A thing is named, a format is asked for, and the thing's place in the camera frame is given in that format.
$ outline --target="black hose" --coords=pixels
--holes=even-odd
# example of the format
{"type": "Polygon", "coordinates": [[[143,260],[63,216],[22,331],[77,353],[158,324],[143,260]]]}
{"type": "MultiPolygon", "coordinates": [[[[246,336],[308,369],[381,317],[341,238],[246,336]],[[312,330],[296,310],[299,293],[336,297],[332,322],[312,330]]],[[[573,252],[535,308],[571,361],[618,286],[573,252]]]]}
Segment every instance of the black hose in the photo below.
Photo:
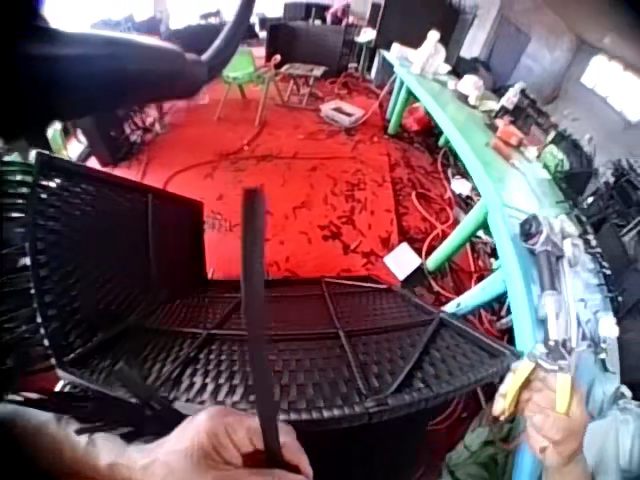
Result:
{"type": "Polygon", "coordinates": [[[201,59],[207,65],[209,80],[217,77],[238,49],[253,14],[255,0],[242,0],[233,20],[228,23],[201,59]]]}

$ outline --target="small table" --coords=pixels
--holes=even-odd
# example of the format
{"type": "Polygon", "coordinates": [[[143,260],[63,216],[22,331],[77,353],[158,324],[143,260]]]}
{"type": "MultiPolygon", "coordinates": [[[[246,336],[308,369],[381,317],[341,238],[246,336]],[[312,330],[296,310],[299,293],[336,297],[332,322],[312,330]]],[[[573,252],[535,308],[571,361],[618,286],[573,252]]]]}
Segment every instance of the small table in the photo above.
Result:
{"type": "Polygon", "coordinates": [[[280,70],[280,74],[289,77],[289,86],[284,96],[284,103],[290,107],[307,108],[307,102],[311,95],[320,97],[313,91],[313,84],[316,79],[322,77],[327,67],[322,65],[311,65],[308,63],[288,63],[280,70]],[[296,102],[291,102],[290,98],[295,88],[296,102]]]}

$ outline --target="wicker backrest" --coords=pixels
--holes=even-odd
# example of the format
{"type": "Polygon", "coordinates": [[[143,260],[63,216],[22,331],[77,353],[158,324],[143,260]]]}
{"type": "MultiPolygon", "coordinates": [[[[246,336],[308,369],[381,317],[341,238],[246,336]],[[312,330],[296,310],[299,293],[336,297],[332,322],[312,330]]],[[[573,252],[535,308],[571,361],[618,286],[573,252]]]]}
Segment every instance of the wicker backrest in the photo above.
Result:
{"type": "Polygon", "coordinates": [[[29,253],[58,362],[206,281],[202,203],[39,154],[29,253]]]}

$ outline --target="black rattan strip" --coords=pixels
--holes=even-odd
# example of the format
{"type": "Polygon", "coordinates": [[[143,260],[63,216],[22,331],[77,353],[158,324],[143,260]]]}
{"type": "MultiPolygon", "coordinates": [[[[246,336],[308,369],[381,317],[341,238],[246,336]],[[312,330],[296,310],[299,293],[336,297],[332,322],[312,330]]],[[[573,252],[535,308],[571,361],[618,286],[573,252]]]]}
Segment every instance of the black rattan strip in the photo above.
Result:
{"type": "Polygon", "coordinates": [[[264,191],[246,189],[242,198],[242,316],[249,333],[249,365],[256,394],[267,465],[286,465],[280,447],[278,405],[273,398],[273,373],[267,359],[268,310],[264,294],[264,244],[266,207],[264,191]]]}
{"type": "Polygon", "coordinates": [[[358,383],[358,388],[360,389],[362,394],[366,396],[368,389],[364,385],[364,380],[362,379],[362,373],[360,372],[360,368],[356,364],[355,356],[353,355],[353,350],[351,349],[349,340],[347,339],[347,336],[345,335],[344,331],[342,330],[342,327],[340,326],[340,322],[338,321],[336,310],[333,306],[333,302],[331,301],[331,295],[327,290],[327,284],[325,283],[324,279],[322,279],[321,282],[322,282],[322,291],[324,293],[324,298],[327,301],[327,308],[329,309],[331,319],[333,320],[333,323],[335,324],[336,329],[338,330],[338,335],[340,335],[340,341],[342,342],[342,346],[347,352],[347,357],[349,358],[349,365],[351,366],[351,371],[353,372],[356,382],[358,383]]]}

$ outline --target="white bottle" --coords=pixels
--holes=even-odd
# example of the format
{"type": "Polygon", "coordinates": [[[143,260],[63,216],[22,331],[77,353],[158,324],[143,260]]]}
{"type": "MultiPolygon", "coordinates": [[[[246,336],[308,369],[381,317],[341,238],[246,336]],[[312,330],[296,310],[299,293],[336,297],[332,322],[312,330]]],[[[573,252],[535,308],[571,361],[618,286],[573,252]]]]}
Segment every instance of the white bottle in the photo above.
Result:
{"type": "Polygon", "coordinates": [[[431,60],[439,41],[440,32],[437,30],[429,31],[426,40],[411,59],[413,61],[413,65],[411,65],[411,73],[415,73],[416,75],[420,75],[422,73],[427,64],[430,63],[429,61],[431,60]]]}

